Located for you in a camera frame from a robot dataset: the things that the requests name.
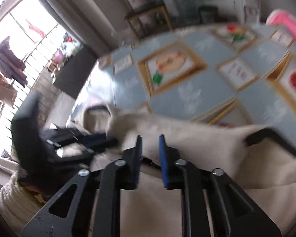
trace blue gripper pad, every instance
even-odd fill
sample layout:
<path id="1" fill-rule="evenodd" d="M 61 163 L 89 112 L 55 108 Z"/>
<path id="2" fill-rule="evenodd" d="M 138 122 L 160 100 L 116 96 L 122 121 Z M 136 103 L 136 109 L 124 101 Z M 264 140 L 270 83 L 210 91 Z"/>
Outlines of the blue gripper pad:
<path id="1" fill-rule="evenodd" d="M 162 181 L 163 181 L 163 186 L 165 188 L 168 188 L 169 175 L 168 175 L 168 162 L 167 162 L 166 149 L 167 149 L 167 145 L 164 139 L 164 135 L 160 135 L 159 136 L 159 153 L 160 153 Z"/>

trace hanging clothes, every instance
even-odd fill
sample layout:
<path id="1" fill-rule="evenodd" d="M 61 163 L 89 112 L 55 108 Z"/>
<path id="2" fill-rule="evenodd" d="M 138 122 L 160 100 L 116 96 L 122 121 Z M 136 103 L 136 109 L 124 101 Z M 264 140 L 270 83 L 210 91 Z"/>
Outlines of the hanging clothes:
<path id="1" fill-rule="evenodd" d="M 0 43 L 0 52 L 3 53 L 8 60 L 22 71 L 25 70 L 25 64 L 10 50 L 10 36 Z"/>
<path id="2" fill-rule="evenodd" d="M 11 61 L 0 52 L 0 72 L 8 79 L 14 79 L 19 82 L 21 86 L 25 87 L 27 84 L 27 76 L 23 71 L 17 68 Z"/>
<path id="3" fill-rule="evenodd" d="M 0 74 L 0 101 L 13 108 L 16 95 L 17 91 Z"/>

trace pink object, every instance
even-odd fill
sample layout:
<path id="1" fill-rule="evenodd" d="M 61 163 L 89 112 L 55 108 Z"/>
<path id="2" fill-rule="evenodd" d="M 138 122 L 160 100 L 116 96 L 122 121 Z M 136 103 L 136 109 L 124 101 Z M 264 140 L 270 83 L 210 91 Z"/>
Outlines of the pink object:
<path id="1" fill-rule="evenodd" d="M 284 10 L 275 10 L 266 20 L 267 25 L 284 25 L 290 30 L 296 39 L 296 17 Z"/>
<path id="2" fill-rule="evenodd" d="M 58 65 L 64 58 L 64 55 L 62 54 L 61 50 L 57 50 L 57 52 L 55 53 L 55 55 L 52 58 L 52 61 L 56 63 L 56 65 Z"/>

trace curtain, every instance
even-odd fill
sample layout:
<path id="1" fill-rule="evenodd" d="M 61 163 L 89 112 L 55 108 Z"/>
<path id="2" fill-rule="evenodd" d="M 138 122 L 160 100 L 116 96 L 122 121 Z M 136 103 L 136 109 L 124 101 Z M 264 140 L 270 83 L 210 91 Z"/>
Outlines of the curtain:
<path id="1" fill-rule="evenodd" d="M 72 0 L 38 0 L 66 31 L 91 48 L 97 56 L 112 50 L 99 31 Z"/>

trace window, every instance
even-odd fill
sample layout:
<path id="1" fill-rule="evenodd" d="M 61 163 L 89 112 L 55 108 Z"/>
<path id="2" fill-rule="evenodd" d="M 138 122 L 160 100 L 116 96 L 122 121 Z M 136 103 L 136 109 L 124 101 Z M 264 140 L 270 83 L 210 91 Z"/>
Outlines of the window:
<path id="1" fill-rule="evenodd" d="M 11 153 L 11 120 L 34 87 L 44 66 L 60 48 L 65 30 L 48 14 L 37 0 L 22 0 L 0 22 L 0 42 L 10 36 L 10 49 L 25 62 L 28 84 L 11 84 L 17 90 L 14 108 L 0 107 L 0 154 Z"/>

